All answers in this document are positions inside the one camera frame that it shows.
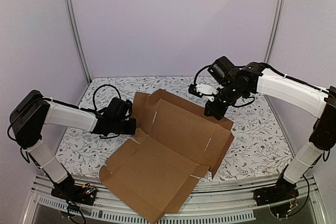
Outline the brown cardboard box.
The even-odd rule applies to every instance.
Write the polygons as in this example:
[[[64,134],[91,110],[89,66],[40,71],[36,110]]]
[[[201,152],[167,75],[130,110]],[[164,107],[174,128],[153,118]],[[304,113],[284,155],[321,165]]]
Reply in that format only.
[[[234,137],[233,123],[165,90],[137,92],[135,134],[100,168],[101,183],[150,223],[175,214],[199,180],[215,175]]]

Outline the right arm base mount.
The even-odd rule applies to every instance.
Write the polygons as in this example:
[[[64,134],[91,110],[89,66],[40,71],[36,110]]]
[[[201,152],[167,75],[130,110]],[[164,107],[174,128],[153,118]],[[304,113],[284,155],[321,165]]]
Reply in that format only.
[[[296,184],[291,184],[283,178],[279,178],[275,185],[262,187],[253,192],[253,199],[257,206],[277,203],[299,196]]]

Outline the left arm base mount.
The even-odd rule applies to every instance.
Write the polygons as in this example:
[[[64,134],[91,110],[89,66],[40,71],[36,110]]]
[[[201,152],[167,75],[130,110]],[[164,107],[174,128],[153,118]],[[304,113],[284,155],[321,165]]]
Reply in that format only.
[[[75,203],[93,206],[97,195],[97,187],[89,183],[76,185],[75,180],[68,177],[63,182],[54,185],[51,195]]]

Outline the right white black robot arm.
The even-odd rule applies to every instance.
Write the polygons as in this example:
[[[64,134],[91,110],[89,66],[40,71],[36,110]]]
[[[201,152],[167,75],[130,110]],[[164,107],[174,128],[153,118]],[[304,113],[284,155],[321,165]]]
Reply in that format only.
[[[265,62],[243,66],[222,56],[205,67],[219,85],[197,84],[196,92],[207,97],[205,115],[221,120],[239,99],[259,94],[280,101],[311,117],[308,139],[271,187],[276,201],[291,194],[296,183],[320,159],[328,159],[335,147],[335,87],[324,88],[282,73]]]

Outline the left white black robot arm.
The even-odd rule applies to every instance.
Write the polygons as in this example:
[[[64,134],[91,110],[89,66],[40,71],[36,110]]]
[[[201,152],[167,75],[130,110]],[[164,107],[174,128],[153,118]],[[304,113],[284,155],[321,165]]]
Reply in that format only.
[[[113,98],[102,108],[83,108],[64,103],[31,90],[9,116],[8,138],[16,142],[36,165],[55,184],[67,200],[78,195],[74,179],[56,158],[56,147],[66,128],[74,128],[97,135],[114,138],[133,135],[136,120],[132,118],[132,102]]]

